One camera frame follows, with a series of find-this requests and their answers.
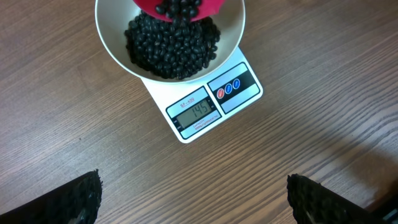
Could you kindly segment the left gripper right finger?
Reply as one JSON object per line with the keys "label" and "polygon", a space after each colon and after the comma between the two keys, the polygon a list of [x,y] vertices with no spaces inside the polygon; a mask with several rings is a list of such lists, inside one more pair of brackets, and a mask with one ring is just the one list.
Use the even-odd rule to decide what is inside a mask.
{"label": "left gripper right finger", "polygon": [[287,201],[301,224],[377,224],[386,221],[306,176],[287,177]]}

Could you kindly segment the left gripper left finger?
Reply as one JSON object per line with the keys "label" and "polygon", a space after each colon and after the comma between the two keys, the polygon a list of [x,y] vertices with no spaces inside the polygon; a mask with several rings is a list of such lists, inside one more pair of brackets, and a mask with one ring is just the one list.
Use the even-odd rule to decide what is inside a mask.
{"label": "left gripper left finger", "polygon": [[1,215],[1,223],[94,224],[102,199],[98,170],[82,176]]}

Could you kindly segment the black beans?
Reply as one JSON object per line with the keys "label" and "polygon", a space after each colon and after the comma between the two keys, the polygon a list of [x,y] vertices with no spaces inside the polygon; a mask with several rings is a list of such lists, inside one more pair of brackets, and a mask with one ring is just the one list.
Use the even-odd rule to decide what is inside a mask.
{"label": "black beans", "polygon": [[154,6],[156,19],[141,11],[124,31],[130,61],[163,79],[183,80],[208,68],[217,57],[221,32],[213,19],[195,21],[202,0],[163,0]]}

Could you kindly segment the pink measuring scoop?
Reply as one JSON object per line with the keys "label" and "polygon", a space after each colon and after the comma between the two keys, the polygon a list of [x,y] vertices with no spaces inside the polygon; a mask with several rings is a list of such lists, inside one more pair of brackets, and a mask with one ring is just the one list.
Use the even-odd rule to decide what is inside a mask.
{"label": "pink measuring scoop", "polygon": [[[168,18],[166,15],[160,15],[155,11],[156,5],[161,4],[162,0],[133,0],[133,1],[146,14],[165,22],[172,22],[171,18]],[[209,16],[214,16],[219,12],[223,3],[224,0],[203,0],[202,4],[198,7],[197,16],[194,17],[192,21],[197,21]]]}

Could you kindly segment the white digital kitchen scale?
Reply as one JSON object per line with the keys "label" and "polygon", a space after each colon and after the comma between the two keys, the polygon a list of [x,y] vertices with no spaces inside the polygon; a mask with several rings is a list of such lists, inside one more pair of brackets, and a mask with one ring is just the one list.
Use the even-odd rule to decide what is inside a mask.
{"label": "white digital kitchen scale", "polygon": [[229,60],[213,73],[178,85],[143,84],[161,110],[178,140],[190,143],[263,94],[263,87],[242,51],[237,48]]}

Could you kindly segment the white bowl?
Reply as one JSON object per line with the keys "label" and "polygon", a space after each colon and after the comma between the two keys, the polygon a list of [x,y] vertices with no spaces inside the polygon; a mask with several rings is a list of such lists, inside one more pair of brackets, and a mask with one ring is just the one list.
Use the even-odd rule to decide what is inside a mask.
{"label": "white bowl", "polygon": [[163,79],[134,65],[127,53],[127,38],[124,31],[127,23],[140,13],[142,6],[133,0],[96,0],[95,21],[98,35],[110,56],[128,73],[142,80],[161,84],[194,82],[205,78],[221,68],[234,54],[244,34],[246,6],[244,0],[226,0],[217,14],[212,15],[213,22],[221,31],[220,41],[216,44],[216,58],[208,68],[183,80]]}

